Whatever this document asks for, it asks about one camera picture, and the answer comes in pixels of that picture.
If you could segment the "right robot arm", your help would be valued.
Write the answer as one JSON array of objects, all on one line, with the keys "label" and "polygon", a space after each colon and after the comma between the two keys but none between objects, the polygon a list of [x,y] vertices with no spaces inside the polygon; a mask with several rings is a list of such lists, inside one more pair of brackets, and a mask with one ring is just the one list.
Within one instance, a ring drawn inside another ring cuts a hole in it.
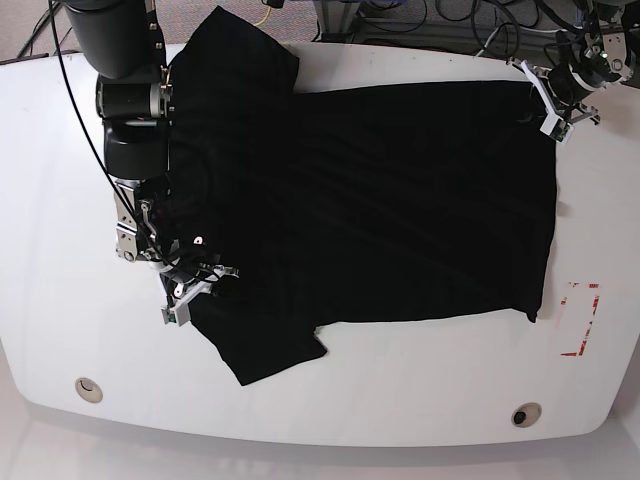
[{"label": "right robot arm", "polygon": [[152,1],[50,1],[64,11],[97,71],[95,108],[103,147],[92,152],[117,213],[116,253],[154,267],[170,309],[200,294],[233,294],[239,272],[197,236],[181,241],[169,224],[171,68]]}]

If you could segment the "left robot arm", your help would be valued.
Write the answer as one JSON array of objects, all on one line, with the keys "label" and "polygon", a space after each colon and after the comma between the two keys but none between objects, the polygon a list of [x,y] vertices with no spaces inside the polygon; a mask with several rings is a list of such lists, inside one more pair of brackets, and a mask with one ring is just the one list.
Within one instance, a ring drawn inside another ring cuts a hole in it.
[{"label": "left robot arm", "polygon": [[553,48],[558,59],[549,67],[510,57],[508,63],[520,70],[537,91],[545,111],[542,133],[564,141],[582,120],[600,122],[599,111],[584,100],[610,85],[631,80],[639,42],[632,34],[637,25],[624,19],[628,1],[578,1],[579,24],[560,17],[546,2],[536,6],[559,29],[555,40],[543,46]]}]

